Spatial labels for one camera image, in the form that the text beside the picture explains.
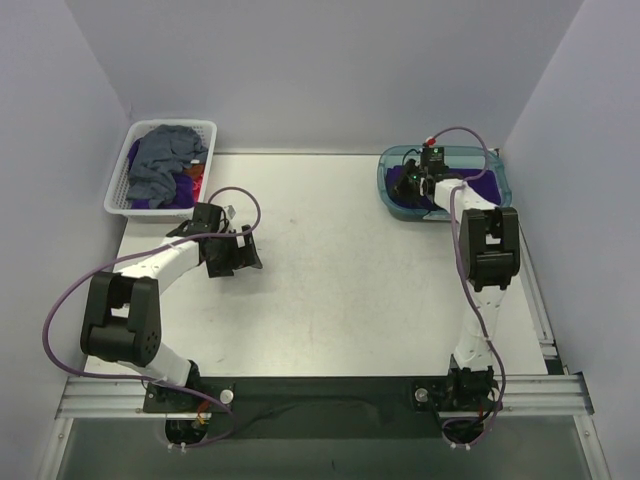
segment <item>gray cloth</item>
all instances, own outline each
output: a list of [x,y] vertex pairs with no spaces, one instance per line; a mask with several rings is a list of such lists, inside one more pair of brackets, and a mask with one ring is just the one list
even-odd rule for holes
[[127,200],[149,200],[149,208],[169,204],[176,195],[174,173],[204,163],[208,150],[193,128],[160,125],[140,140],[136,158],[129,170]]

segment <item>white wall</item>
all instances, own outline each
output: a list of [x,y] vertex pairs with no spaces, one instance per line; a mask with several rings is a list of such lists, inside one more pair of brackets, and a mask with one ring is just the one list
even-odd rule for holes
[[219,150],[379,152],[451,124],[501,146],[582,0],[67,3],[136,118],[211,118]]
[[560,352],[617,479],[640,472],[640,4],[586,0],[505,147]]
[[[43,353],[42,323],[115,253],[122,222],[102,199],[128,121],[62,0],[0,2],[0,86],[0,472],[26,479],[66,378]],[[54,327],[55,350],[76,363],[82,296]]]

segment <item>purple fabric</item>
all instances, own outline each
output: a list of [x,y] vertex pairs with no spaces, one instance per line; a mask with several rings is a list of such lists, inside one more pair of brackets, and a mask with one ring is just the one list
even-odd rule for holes
[[[463,177],[470,177],[471,175],[476,175],[480,172],[480,169],[477,168],[452,168],[452,172],[459,173]],[[397,165],[393,168],[387,169],[387,176],[385,178],[385,184],[387,186],[387,192],[390,192],[393,188],[393,184],[400,178],[402,175],[402,165]],[[487,200],[488,202],[495,203],[496,205],[500,205],[502,203],[502,198],[500,197],[500,189],[498,188],[498,184],[496,182],[496,177],[491,170],[488,170],[482,177],[478,180],[471,180],[469,182],[469,186],[473,188],[478,194]],[[389,196],[391,201],[398,205],[399,207],[416,209],[417,206],[415,204],[410,205],[407,202],[398,202]],[[428,211],[434,210],[442,210],[440,207],[434,207],[434,205],[427,200],[425,197],[422,197],[420,200],[420,207],[424,208]]]
[[[127,160],[129,160],[129,168],[138,154],[138,148],[140,147],[140,140],[136,140],[131,145],[129,153],[127,154]],[[173,179],[176,181],[176,196],[173,201],[168,205],[161,204],[160,209],[175,209],[175,208],[191,208],[196,202],[193,199],[193,179],[186,173],[174,173]],[[149,209],[149,200],[134,200],[131,203],[131,208],[134,210],[147,210]]]

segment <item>white table surface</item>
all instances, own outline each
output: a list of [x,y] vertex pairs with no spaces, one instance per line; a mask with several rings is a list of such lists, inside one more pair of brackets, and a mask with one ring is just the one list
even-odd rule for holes
[[[209,279],[204,265],[161,297],[163,341],[220,376],[445,375],[469,308],[447,223],[394,219],[376,156],[218,155],[208,193],[260,201],[263,270]],[[224,193],[236,226],[250,200]],[[119,255],[157,246],[167,224],[129,221]],[[508,374],[546,368],[522,283],[502,303],[495,343]],[[87,369],[126,369],[91,357]]]

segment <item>white basket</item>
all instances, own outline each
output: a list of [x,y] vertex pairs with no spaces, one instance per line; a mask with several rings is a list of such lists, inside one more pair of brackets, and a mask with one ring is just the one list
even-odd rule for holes
[[120,156],[113,170],[111,182],[107,189],[107,196],[104,199],[104,208],[107,212],[116,215],[124,215],[134,220],[154,221],[154,222],[171,222],[182,219],[191,218],[193,208],[185,209],[132,209],[131,202],[127,200],[127,192],[129,191],[129,162],[127,154],[131,149],[131,145],[137,139],[144,137],[151,130],[160,125],[183,125],[193,128],[200,138],[202,144],[209,149],[207,154],[207,163],[204,167],[202,177],[202,188],[198,196],[198,202],[204,201],[205,190],[207,189],[207,180],[209,179],[209,171],[211,169],[211,158],[213,157],[213,147],[216,143],[216,133],[218,127],[213,122],[206,120],[190,120],[190,119],[156,119],[144,120],[131,125],[127,138],[120,150]]

